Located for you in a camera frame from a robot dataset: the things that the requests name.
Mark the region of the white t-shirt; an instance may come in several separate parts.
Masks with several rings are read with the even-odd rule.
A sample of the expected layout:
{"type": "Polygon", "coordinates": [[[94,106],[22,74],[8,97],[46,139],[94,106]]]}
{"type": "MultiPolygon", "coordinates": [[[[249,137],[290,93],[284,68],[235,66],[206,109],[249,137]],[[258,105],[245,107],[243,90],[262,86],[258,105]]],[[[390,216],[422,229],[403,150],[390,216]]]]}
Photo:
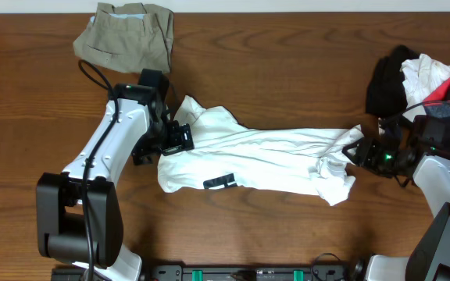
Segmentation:
{"type": "Polygon", "coordinates": [[[158,182],[167,193],[251,187],[317,195],[334,206],[348,199],[355,182],[342,149],[363,137],[360,126],[249,129],[223,106],[204,108],[190,96],[175,119],[191,128],[194,148],[159,159],[158,182]]]}

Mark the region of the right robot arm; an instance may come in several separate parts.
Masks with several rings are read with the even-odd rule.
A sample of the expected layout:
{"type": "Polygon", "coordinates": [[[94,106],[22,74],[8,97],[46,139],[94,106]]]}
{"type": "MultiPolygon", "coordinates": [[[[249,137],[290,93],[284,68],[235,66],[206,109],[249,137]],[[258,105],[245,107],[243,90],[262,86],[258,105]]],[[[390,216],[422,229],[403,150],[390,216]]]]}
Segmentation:
{"type": "Polygon", "coordinates": [[[450,280],[450,154],[433,138],[417,138],[392,150],[363,137],[342,149],[355,165],[387,178],[405,177],[421,189],[434,217],[408,257],[374,254],[362,267],[363,280],[450,280]]]}

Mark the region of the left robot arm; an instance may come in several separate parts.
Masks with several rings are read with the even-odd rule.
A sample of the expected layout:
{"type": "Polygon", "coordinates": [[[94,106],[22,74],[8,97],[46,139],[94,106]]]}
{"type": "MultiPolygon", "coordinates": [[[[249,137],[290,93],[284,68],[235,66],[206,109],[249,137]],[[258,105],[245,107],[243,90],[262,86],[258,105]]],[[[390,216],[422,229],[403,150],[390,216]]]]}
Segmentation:
{"type": "Polygon", "coordinates": [[[61,173],[43,173],[36,186],[39,253],[66,263],[53,280],[139,280],[142,259],[123,244],[116,194],[127,160],[192,146],[187,125],[171,120],[171,85],[118,84],[109,89],[100,124],[61,173]]]}

